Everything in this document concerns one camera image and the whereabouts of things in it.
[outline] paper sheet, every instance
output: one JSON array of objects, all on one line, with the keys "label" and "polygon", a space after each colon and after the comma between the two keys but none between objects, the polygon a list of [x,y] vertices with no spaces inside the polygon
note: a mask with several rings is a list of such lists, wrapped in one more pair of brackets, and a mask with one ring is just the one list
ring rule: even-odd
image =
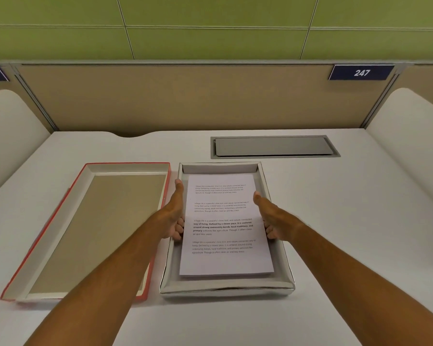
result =
[{"label": "paper sheet", "polygon": [[190,175],[180,275],[273,272],[252,174]]}]

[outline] desk surface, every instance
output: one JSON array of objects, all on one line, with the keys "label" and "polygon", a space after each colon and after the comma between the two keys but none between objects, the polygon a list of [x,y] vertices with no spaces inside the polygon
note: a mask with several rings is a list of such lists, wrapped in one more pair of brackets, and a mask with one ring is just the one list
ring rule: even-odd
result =
[{"label": "desk surface", "polygon": [[[137,138],[55,132],[0,188],[0,293],[87,162],[169,161],[174,178],[179,162],[213,161],[210,136],[322,134],[340,158],[251,159],[262,161],[272,201],[433,311],[433,201],[358,129],[168,131]],[[191,303],[159,296],[166,249],[162,241],[149,298],[131,308],[116,345],[359,344],[288,244],[297,286],[289,297]],[[0,301],[0,345],[22,345],[48,311],[44,304]]]}]

